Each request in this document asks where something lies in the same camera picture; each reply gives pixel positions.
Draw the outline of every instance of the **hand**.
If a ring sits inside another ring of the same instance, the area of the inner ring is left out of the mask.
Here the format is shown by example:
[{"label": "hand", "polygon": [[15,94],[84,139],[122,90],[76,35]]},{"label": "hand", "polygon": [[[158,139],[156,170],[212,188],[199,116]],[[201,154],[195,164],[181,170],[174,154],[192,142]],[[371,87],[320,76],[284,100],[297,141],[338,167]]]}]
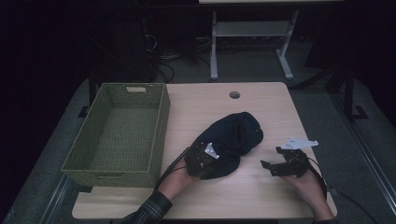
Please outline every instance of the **hand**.
[{"label": "hand", "polygon": [[181,193],[181,191],[186,189],[190,184],[200,179],[197,176],[189,175],[185,166],[186,162],[184,161],[184,158],[182,158],[176,164],[174,168],[175,171],[170,173],[169,176],[167,176],[158,187],[158,191],[170,201],[176,198],[176,196]]},{"label": "hand", "polygon": [[281,176],[281,178],[297,189],[300,197],[311,208],[316,222],[334,219],[332,210],[323,195],[318,178],[310,170],[307,170],[299,178],[291,175]]}]

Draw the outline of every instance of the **sleeve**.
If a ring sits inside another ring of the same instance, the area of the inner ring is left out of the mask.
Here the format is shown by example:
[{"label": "sleeve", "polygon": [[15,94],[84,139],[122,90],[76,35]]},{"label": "sleeve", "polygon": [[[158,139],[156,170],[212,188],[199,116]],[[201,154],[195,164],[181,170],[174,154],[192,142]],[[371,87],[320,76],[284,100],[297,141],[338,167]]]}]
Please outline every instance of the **sleeve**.
[{"label": "sleeve", "polygon": [[314,224],[340,224],[340,222],[337,219],[330,219],[330,220],[315,222]]},{"label": "sleeve", "polygon": [[136,212],[123,218],[120,224],[157,224],[171,207],[171,201],[159,191],[154,191]]}]

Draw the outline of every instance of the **gray carpet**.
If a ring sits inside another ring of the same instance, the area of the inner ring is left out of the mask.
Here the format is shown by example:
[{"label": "gray carpet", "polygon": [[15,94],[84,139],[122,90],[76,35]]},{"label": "gray carpet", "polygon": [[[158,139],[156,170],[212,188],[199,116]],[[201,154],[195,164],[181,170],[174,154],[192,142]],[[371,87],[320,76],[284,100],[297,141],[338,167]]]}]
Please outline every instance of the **gray carpet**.
[{"label": "gray carpet", "polygon": [[[287,58],[295,78],[286,80],[273,49],[274,46],[270,45],[262,49],[246,49],[234,54],[220,54],[218,82],[281,81],[292,86],[312,77],[319,71],[304,67],[310,43],[292,43]],[[180,59],[167,63],[175,70],[173,81],[175,83],[208,82],[210,78],[209,67],[206,64],[208,54],[201,54],[200,57],[201,59],[196,61]],[[166,75],[172,72],[168,67],[160,68]],[[163,77],[159,74],[154,81],[163,82]],[[309,139],[319,141],[319,146],[314,147],[314,151],[327,183],[359,202],[378,223],[396,223],[396,216],[389,208],[368,169],[361,155],[360,146],[334,100],[341,99],[342,93],[336,95],[326,93],[324,90],[326,81],[327,78],[324,78],[304,91],[291,91],[290,94]],[[83,106],[88,105],[88,102],[86,81],[81,84],[44,148],[35,169],[15,201],[13,213],[10,213],[8,221],[5,221],[6,224],[40,223],[44,214],[52,217],[48,223],[117,223],[117,220],[74,219],[71,211],[78,192],[82,189],[73,181],[70,181],[65,195],[60,197],[60,206],[52,210],[52,213],[46,212],[52,194],[63,178],[60,169],[64,159],[83,122],[83,119],[78,118],[78,113]],[[395,129],[375,105],[370,93],[359,82],[355,89],[355,105],[361,105],[370,118],[357,120],[355,126],[373,150],[375,158],[381,164],[389,181],[395,183],[396,174],[393,162],[396,153],[394,150],[396,148]],[[333,195],[333,198],[338,209],[337,218],[342,223],[372,223],[355,204],[340,195]],[[308,224],[311,221],[308,219],[280,220],[279,223]]]}]

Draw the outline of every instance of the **green wicker basket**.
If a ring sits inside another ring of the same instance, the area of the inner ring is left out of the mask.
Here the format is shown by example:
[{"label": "green wicker basket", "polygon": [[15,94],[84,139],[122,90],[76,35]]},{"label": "green wicker basket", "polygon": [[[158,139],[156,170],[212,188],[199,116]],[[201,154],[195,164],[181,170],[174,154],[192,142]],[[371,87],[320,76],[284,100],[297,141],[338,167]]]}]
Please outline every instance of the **green wicker basket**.
[{"label": "green wicker basket", "polygon": [[154,187],[169,108],[165,84],[103,84],[62,172],[82,186]]}]

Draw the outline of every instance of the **wooden table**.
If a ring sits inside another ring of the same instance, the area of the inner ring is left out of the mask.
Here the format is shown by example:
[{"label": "wooden table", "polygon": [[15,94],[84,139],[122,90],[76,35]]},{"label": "wooden table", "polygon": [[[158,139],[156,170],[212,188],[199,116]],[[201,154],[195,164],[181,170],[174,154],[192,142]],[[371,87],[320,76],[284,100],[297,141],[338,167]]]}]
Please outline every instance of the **wooden table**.
[{"label": "wooden table", "polygon": [[[260,160],[284,162],[276,147],[291,136],[307,139],[302,123],[283,83],[168,84],[171,108],[163,153],[163,171],[218,119],[247,111],[261,124],[264,138],[232,174],[201,180],[175,200],[164,218],[296,218],[312,217],[293,187],[264,170]],[[229,96],[240,93],[239,99]],[[311,148],[304,150],[315,160]],[[152,189],[95,187],[78,195],[75,218],[122,218],[137,210]],[[334,212],[332,196],[328,203]]]}]

